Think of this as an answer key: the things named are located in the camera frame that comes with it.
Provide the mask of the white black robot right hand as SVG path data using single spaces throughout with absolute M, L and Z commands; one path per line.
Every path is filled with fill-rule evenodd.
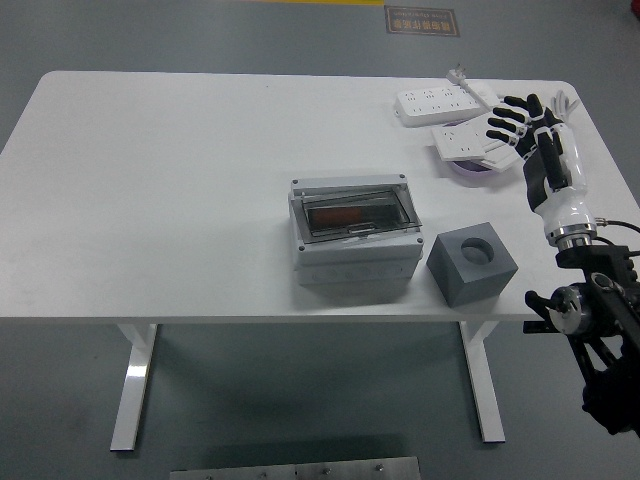
M 586 205 L 586 174 L 573 130 L 535 94 L 506 96 L 487 123 L 486 137 L 522 158 L 527 202 L 541 217 L 549 245 L 589 245 L 597 227 Z

